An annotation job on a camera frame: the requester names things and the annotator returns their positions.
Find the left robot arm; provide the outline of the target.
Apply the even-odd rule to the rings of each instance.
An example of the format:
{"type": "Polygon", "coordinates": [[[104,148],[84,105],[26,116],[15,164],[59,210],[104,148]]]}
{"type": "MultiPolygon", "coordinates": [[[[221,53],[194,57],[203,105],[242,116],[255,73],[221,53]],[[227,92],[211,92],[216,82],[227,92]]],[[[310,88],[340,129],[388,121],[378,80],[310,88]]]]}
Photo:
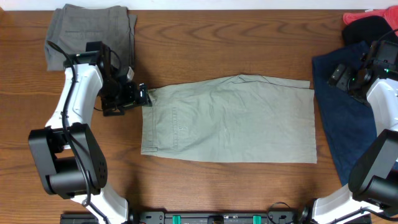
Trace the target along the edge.
{"type": "Polygon", "coordinates": [[[29,147],[44,190],[88,210],[62,214],[60,223],[139,223],[127,199],[108,183],[108,166],[91,120],[97,98],[103,116],[151,106],[147,86],[134,83],[130,66],[113,66],[111,59],[118,55],[103,42],[89,42],[79,54],[47,44],[65,57],[65,83],[45,127],[30,132],[29,147]]]}

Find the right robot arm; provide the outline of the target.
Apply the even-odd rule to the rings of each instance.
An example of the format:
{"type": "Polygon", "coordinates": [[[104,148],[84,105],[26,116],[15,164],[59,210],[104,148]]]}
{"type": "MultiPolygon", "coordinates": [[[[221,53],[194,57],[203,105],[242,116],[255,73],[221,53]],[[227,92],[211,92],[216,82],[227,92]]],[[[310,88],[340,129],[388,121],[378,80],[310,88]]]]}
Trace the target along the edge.
{"type": "Polygon", "coordinates": [[[299,223],[397,220],[397,44],[354,44],[313,60],[315,94],[344,185],[299,223]]]}

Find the beige khaki shorts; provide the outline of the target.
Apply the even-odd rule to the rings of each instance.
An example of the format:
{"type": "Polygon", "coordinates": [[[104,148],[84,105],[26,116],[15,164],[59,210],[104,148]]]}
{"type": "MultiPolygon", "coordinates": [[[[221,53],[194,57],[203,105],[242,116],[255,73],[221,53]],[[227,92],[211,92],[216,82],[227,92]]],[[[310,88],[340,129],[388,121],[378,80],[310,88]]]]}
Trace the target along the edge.
{"type": "Polygon", "coordinates": [[[236,75],[149,92],[143,155],[198,162],[317,161],[307,80],[236,75]]]}

